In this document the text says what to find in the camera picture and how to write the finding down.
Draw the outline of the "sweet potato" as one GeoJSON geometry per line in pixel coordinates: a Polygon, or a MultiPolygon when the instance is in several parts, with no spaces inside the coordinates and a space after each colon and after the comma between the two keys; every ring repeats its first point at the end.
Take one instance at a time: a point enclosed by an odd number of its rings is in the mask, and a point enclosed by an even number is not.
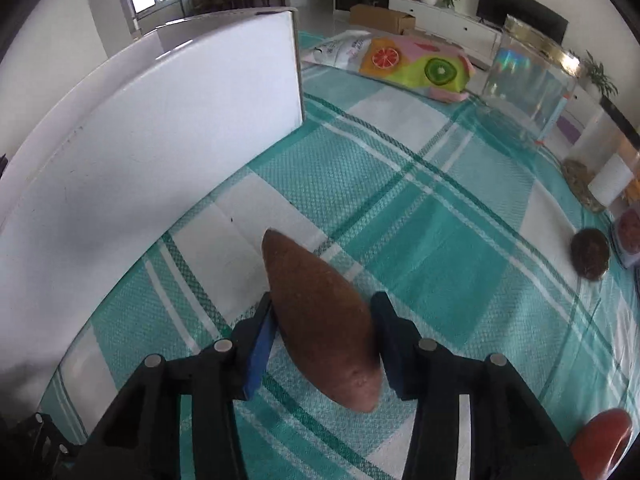
{"type": "Polygon", "coordinates": [[[383,374],[370,308],[359,292],[329,263],[273,229],[262,238],[262,260],[295,366],[335,403],[374,411],[383,374]]]}

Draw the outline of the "red apple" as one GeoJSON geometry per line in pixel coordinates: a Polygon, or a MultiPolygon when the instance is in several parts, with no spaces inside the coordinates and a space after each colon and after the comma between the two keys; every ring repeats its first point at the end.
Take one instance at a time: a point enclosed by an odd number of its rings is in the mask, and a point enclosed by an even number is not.
{"type": "Polygon", "coordinates": [[[622,408],[612,408],[590,419],[570,442],[570,452],[582,478],[607,479],[622,459],[631,435],[631,417],[622,408]]]}

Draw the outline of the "small dark fruit far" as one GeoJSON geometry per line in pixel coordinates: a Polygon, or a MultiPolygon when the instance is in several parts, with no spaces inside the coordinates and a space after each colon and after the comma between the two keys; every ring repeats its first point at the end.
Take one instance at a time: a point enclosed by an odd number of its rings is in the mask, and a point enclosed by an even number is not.
{"type": "Polygon", "coordinates": [[[590,282],[602,280],[610,268],[611,251],[604,233],[595,228],[578,231],[570,241],[570,262],[590,282]]]}

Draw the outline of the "teal plaid tablecloth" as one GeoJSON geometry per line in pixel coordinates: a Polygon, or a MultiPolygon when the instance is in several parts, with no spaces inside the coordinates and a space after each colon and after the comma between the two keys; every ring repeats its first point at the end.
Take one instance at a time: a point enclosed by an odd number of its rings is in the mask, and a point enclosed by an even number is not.
{"type": "Polygon", "coordinates": [[[190,356],[253,313],[271,228],[455,354],[504,354],[564,438],[610,408],[637,417],[634,274],[575,273],[573,235],[612,221],[578,203],[559,153],[498,133],[474,99],[302,77],[303,125],[180,218],[78,334],[40,402],[65,437],[85,441],[148,354],[190,356]]]}

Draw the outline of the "left red labelled can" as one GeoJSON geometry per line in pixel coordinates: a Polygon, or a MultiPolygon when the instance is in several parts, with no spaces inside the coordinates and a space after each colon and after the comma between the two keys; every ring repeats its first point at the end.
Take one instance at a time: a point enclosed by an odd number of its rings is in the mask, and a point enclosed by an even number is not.
{"type": "Polygon", "coordinates": [[[612,241],[620,264],[630,269],[639,262],[640,218],[639,209],[629,207],[612,225],[612,241]]]}

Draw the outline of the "white foam board box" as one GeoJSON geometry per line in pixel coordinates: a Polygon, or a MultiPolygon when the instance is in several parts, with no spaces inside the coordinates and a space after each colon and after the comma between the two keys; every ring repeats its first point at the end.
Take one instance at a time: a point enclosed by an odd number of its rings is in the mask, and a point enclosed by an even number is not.
{"type": "Polygon", "coordinates": [[[1,411],[35,411],[122,276],[303,121],[297,13],[173,21],[58,101],[1,178],[1,411]]]}

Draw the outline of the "clear plastic canister dark lid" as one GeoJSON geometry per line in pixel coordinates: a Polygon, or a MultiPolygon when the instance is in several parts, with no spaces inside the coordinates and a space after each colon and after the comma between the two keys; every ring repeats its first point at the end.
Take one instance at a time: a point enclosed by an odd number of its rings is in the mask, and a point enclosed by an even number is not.
{"type": "Polygon", "coordinates": [[[638,177],[639,133],[602,110],[570,148],[561,170],[578,202],[598,214],[638,177]]]}

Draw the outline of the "clear glass jar gold lid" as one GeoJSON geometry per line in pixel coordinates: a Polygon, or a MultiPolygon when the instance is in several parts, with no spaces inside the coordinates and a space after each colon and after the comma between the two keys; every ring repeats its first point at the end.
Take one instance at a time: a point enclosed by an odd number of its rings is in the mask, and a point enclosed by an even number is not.
{"type": "Polygon", "coordinates": [[[581,71],[577,55],[508,15],[480,97],[539,143],[566,107],[581,71]]]}

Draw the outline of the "green potted plant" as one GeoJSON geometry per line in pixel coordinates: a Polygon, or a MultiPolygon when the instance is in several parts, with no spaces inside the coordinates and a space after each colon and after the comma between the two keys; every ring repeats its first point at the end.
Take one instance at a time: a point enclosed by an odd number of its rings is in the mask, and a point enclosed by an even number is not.
{"type": "Polygon", "coordinates": [[[580,65],[582,66],[584,88],[593,99],[611,99],[618,95],[616,84],[605,73],[604,65],[598,62],[589,51],[586,51],[586,55],[580,61],[580,65]]]}

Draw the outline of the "colourful fruit print bag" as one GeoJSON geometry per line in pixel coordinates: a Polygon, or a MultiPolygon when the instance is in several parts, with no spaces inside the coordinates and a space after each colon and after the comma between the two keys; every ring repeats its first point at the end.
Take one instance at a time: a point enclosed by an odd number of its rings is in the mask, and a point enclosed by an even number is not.
{"type": "Polygon", "coordinates": [[[348,30],[307,49],[302,60],[391,84],[443,103],[469,97],[474,67],[465,52],[440,40],[348,30]]]}

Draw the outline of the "white tv cabinet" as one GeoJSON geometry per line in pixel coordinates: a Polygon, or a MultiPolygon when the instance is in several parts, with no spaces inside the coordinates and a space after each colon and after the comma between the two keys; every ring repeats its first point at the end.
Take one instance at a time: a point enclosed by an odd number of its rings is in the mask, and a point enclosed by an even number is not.
{"type": "Polygon", "coordinates": [[[467,16],[414,0],[390,0],[390,8],[416,19],[416,29],[462,47],[470,58],[490,65],[500,44],[501,32],[467,16]]]}

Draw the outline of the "black television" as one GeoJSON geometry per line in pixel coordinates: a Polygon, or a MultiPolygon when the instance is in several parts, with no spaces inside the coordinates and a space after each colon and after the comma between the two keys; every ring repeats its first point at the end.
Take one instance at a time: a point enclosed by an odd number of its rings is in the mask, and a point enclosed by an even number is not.
{"type": "Polygon", "coordinates": [[[501,27],[508,15],[537,29],[562,44],[568,21],[536,0],[478,0],[476,15],[484,22],[501,27]]]}

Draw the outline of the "cardboard box on floor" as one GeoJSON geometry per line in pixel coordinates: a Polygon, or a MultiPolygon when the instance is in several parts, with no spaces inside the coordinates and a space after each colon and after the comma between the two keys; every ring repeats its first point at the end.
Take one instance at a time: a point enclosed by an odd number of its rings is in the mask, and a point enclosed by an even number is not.
{"type": "Polygon", "coordinates": [[[402,35],[405,30],[416,27],[416,18],[404,12],[359,3],[349,11],[349,24],[402,35]]]}

